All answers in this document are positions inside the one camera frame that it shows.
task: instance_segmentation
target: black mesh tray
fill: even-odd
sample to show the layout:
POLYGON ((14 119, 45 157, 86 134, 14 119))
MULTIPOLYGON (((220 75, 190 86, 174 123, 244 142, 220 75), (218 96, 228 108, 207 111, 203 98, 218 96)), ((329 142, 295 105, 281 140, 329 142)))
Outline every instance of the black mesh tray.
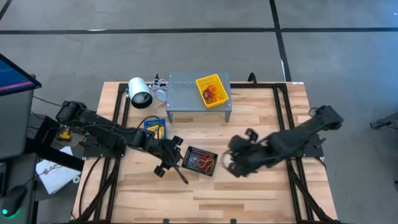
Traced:
POLYGON ((217 157, 218 155, 212 152, 188 146, 182 167, 212 177, 217 164, 217 157))

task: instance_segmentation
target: monitor screen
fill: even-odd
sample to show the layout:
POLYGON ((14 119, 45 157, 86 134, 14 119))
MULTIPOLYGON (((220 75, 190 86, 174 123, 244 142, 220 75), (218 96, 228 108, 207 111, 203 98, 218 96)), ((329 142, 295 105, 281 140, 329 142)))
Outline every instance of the monitor screen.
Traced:
POLYGON ((38 81, 6 57, 0 57, 0 96, 31 90, 40 86, 41 84, 38 81))

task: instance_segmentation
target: concrete floor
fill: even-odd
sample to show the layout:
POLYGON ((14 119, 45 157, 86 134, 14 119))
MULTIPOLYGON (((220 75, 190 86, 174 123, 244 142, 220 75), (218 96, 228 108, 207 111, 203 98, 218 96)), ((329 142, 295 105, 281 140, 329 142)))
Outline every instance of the concrete floor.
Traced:
MULTIPOLYGON (((0 7, 6 0, 0 0, 0 7)), ((282 28, 398 27, 398 2, 276 0, 282 28)), ((273 27, 266 0, 13 0, 0 30, 273 27)), ((350 223, 398 220, 397 131, 369 122, 398 111, 398 33, 283 33, 293 81, 304 82, 312 106, 332 105, 343 128, 322 134, 331 192, 339 219, 350 223)), ((105 81, 156 73, 250 72, 283 81, 275 34, 0 35, 0 53, 43 87, 54 102, 80 100, 95 110, 105 81)), ((36 113, 58 108, 34 101, 36 113)), ((38 223, 65 222, 77 187, 39 205, 38 223)))

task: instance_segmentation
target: wooden table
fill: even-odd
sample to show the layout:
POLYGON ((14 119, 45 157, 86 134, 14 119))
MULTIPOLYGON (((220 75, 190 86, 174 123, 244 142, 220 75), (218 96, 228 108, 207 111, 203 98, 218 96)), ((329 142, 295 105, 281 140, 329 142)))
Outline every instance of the wooden table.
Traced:
MULTIPOLYGON (((99 115, 112 119, 118 86, 118 82, 104 83, 97 110, 99 115)), ((287 83, 287 86, 295 125, 298 125, 309 119, 307 94, 303 84, 287 83)), ((184 139, 181 145, 182 155, 188 146, 220 155, 226 150, 231 137, 235 134, 243 136, 246 128, 253 128, 260 138, 279 131, 272 89, 233 88, 231 97, 233 111, 228 123, 225 123, 223 113, 174 114, 173 123, 167 123, 167 135, 168 138, 177 135, 184 139)), ((289 127, 282 93, 280 98, 285 126, 289 127)), ((123 105, 122 101, 119 123, 123 105)), ((138 110, 131 106, 127 126, 135 127, 151 114, 167 117, 164 107, 156 111, 153 107, 138 110)), ((94 161, 95 159, 88 159, 85 162, 73 209, 76 217, 81 188, 94 161)), ((88 180, 83 196, 83 210, 98 192, 103 161, 104 159, 99 161, 88 180)), ((336 218, 325 168, 312 158, 304 158, 303 163, 310 193, 326 214, 336 218)), ((159 164, 160 161, 149 154, 126 150, 126 155, 121 160, 112 222, 160 223, 164 218, 171 222, 184 223, 226 223, 232 218, 237 219, 238 223, 295 221, 285 162, 270 169, 261 168, 258 174, 247 178, 235 178, 220 166, 220 161, 213 177, 181 168, 190 182, 189 185, 185 185, 172 169, 163 178, 157 177, 153 170, 159 164)), ((306 218, 300 192, 298 196, 302 216, 306 218)), ((107 202, 108 194, 104 197, 101 218, 105 217, 107 202)))

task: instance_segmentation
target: yellow box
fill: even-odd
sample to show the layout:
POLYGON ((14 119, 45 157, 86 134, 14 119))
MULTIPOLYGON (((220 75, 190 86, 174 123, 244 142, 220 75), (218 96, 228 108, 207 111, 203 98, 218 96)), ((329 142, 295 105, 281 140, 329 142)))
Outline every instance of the yellow box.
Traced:
POLYGON ((224 86, 217 74, 214 75, 209 75, 207 77, 199 78, 196 81, 198 89, 199 89, 199 94, 205 103, 207 108, 212 108, 218 105, 222 105, 228 100, 228 95, 225 92, 224 86), (214 102, 214 103, 207 103, 205 98, 203 97, 203 92, 207 89, 208 86, 213 85, 217 89, 217 94, 220 98, 220 100, 214 102))

